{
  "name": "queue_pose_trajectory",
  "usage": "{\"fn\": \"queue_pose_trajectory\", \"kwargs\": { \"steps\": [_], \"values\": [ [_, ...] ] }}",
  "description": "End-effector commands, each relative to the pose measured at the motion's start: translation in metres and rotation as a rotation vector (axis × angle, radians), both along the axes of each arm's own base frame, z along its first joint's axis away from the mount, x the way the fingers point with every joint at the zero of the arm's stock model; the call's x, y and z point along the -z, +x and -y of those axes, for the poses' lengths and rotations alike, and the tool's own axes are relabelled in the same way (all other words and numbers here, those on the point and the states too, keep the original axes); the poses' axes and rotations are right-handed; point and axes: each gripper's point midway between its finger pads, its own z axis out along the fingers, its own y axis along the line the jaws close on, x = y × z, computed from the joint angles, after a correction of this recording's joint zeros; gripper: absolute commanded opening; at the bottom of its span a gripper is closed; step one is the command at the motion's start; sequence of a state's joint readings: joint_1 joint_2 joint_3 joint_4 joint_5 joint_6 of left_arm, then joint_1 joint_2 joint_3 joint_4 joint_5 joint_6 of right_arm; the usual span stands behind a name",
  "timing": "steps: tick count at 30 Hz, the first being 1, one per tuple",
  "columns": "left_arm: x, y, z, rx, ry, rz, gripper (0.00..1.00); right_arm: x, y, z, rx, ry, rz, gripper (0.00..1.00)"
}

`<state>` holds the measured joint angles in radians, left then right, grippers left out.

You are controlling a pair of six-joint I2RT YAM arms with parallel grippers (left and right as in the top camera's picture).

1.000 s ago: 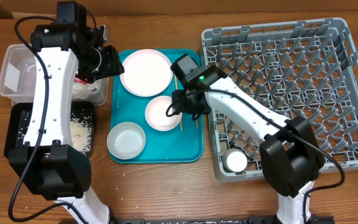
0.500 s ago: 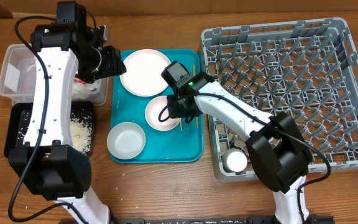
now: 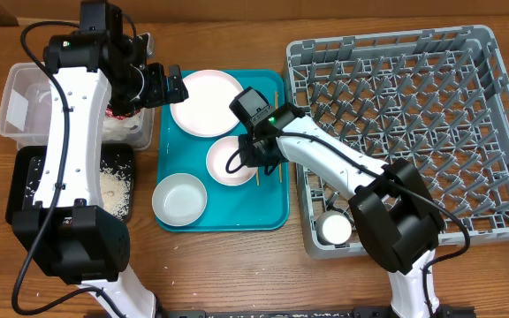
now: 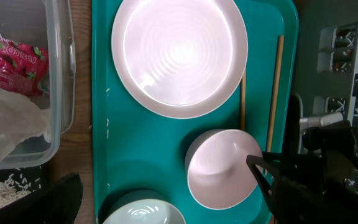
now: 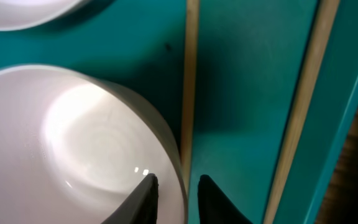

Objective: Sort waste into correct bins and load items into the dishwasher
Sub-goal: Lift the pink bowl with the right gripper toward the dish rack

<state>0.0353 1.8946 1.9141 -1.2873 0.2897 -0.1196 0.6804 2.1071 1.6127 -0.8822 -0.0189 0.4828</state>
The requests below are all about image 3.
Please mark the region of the pink bowl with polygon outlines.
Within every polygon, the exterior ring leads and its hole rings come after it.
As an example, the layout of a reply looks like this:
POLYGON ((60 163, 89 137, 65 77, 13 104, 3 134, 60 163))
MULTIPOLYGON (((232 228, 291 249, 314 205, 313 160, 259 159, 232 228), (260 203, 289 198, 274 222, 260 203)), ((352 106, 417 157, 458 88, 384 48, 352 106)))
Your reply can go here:
POLYGON ((239 148, 237 136, 226 136, 217 140, 209 149, 206 156, 206 166, 209 175, 224 186, 241 186, 249 181, 256 173, 256 168, 241 167, 234 173, 228 173, 226 167, 237 168, 240 157, 236 155, 228 164, 232 155, 239 148))

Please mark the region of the red snack wrapper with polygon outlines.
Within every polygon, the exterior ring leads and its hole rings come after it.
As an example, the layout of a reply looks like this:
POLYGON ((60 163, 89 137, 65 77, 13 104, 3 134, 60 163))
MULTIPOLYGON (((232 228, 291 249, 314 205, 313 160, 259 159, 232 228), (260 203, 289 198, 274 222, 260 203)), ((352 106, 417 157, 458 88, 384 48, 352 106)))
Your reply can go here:
POLYGON ((129 117, 134 117, 134 116, 138 115, 139 113, 140 113, 139 110, 135 110, 135 111, 128 112, 128 113, 115 113, 111 107, 108 107, 105 111, 105 116, 115 118, 116 120, 124 120, 129 117))

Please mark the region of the white tissue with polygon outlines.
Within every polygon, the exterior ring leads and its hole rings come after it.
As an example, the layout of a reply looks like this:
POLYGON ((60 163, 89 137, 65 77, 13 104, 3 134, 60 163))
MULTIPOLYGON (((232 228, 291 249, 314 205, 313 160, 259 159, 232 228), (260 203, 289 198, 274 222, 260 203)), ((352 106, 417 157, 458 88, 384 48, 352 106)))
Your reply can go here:
POLYGON ((106 110, 103 121, 103 141, 128 140, 141 130, 143 115, 138 112, 132 117, 114 116, 106 110))

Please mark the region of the rice grains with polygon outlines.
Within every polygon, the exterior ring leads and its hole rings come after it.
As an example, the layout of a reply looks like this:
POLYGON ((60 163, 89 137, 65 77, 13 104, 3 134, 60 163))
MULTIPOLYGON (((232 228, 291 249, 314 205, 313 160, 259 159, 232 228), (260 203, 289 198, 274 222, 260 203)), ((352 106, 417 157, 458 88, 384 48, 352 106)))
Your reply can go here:
MULTIPOLYGON (((44 156, 33 157, 28 165, 27 181, 22 194, 22 208, 29 208, 42 178, 44 156)), ((127 222, 133 199, 134 159, 132 155, 104 155, 100 162, 101 195, 104 209, 127 222)))

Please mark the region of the light green cup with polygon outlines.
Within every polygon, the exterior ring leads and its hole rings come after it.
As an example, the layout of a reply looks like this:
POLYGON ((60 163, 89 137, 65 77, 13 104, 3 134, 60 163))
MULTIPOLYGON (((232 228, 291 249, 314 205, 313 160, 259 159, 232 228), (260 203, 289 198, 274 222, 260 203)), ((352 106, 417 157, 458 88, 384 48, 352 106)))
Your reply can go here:
POLYGON ((337 211, 326 211, 315 223, 317 236, 332 245, 342 245, 352 235, 353 228, 348 218, 337 211))

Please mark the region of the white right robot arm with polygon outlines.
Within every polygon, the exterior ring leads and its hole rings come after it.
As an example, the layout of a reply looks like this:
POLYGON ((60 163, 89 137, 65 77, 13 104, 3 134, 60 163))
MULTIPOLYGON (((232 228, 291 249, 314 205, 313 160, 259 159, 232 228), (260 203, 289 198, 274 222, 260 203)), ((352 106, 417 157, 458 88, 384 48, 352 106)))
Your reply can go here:
POLYGON ((470 247, 435 255, 444 218, 420 172, 410 162, 386 163, 358 152, 321 129, 301 108, 279 107, 253 87, 243 87, 229 73, 206 70, 182 75, 170 68, 167 79, 171 114, 198 115, 202 128, 221 129, 229 118, 243 125, 236 148, 222 170, 231 178, 263 167, 273 173, 280 163, 297 163, 348 199, 368 255, 384 269, 391 284, 390 317, 473 317, 472 307, 443 305, 435 294, 432 268, 456 258, 470 247))

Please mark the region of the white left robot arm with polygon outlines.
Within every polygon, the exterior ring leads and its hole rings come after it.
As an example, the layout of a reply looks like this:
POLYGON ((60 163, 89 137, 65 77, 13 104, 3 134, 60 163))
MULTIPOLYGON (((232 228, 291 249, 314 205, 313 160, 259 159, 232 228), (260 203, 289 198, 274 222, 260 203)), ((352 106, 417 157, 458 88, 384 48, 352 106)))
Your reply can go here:
POLYGON ((107 113, 130 117, 188 97, 177 65, 149 63, 148 39, 125 34, 127 15, 105 1, 84 1, 69 34, 55 35, 35 63, 52 97, 42 176, 30 207, 11 228, 47 276, 93 296, 117 317, 160 317, 159 298, 129 263, 130 235, 103 206, 100 183, 107 113))

